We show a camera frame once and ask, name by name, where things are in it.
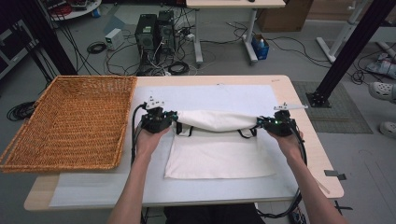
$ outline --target white cloth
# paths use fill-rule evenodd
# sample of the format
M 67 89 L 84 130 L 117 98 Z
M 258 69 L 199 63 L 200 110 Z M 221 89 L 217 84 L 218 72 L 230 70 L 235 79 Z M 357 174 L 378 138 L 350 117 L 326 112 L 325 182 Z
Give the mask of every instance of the white cloth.
M 180 123 L 213 132 L 251 129 L 257 122 L 257 117 L 227 111 L 187 110 L 177 116 Z
M 220 111 L 178 111 L 177 115 L 177 121 L 194 129 L 190 137 L 175 136 L 165 177 L 249 178 L 275 173 L 258 139 L 243 138 L 236 131 L 255 126 L 256 117 Z

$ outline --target computer tower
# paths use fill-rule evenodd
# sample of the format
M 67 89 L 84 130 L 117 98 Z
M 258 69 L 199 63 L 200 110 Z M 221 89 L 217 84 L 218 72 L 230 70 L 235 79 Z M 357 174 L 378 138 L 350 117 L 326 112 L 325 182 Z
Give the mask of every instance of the computer tower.
M 136 43 L 144 64 L 158 63 L 161 53 L 161 38 L 157 15 L 142 14 L 134 32 Z
M 176 50 L 174 11 L 160 11 L 158 25 L 163 42 L 162 53 L 173 54 Z

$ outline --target wicker basket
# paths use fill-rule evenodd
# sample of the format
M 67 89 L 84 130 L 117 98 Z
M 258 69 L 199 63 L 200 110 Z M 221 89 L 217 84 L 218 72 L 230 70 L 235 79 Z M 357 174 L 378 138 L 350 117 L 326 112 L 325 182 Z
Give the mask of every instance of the wicker basket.
M 0 169 L 38 173 L 118 166 L 136 82 L 136 77 L 56 77 L 0 157 Z

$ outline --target carpet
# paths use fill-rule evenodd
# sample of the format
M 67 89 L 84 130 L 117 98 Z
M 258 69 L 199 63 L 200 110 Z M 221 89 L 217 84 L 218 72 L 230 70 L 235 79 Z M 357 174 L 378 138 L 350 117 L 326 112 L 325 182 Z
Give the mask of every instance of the carpet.
M 309 106 L 307 92 L 314 92 L 319 82 L 292 82 L 304 105 Z M 317 133 L 373 133 L 361 112 L 353 103 L 342 83 L 338 83 L 329 98 L 331 108 L 309 107 L 306 114 Z

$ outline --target human arm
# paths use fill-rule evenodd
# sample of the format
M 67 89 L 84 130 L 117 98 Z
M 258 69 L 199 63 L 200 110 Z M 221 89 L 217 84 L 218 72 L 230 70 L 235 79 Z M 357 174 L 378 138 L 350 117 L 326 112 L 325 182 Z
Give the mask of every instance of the human arm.
M 168 132 L 168 129 L 160 133 L 149 133 L 142 130 L 136 141 L 136 157 L 132 164 L 131 171 L 126 180 L 125 187 L 119 197 L 110 217 L 108 224 L 139 224 L 143 190 L 145 187 L 146 173 L 149 168 L 151 154 L 158 146 L 161 137 Z
M 310 223 L 347 223 L 344 217 L 337 212 L 334 206 L 320 190 L 315 178 L 306 167 L 301 156 L 297 138 L 294 135 L 279 137 L 272 133 L 269 134 L 278 142 L 279 147 L 285 155 L 287 163 L 296 178 L 304 199 Z

